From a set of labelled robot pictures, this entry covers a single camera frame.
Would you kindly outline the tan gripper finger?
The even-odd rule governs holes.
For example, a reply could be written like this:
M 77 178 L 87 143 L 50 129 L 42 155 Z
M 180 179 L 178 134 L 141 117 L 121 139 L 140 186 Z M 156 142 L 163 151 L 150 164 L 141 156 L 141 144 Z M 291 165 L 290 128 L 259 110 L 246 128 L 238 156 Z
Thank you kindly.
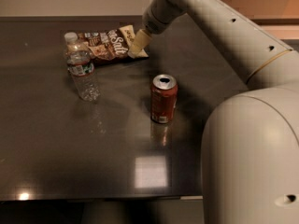
M 145 47 L 150 43 L 151 39 L 152 37 L 149 31 L 140 29 L 136 33 L 133 43 L 130 45 L 128 55 L 133 59 L 147 57 Z

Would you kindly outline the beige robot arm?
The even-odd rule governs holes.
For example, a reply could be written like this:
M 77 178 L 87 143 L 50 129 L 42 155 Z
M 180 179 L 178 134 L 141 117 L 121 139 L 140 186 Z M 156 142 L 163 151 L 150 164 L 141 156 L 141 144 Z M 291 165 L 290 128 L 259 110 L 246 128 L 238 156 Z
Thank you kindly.
M 183 14 L 248 87 L 206 122 L 205 223 L 299 224 L 299 53 L 221 0 L 153 0 L 130 53 Z

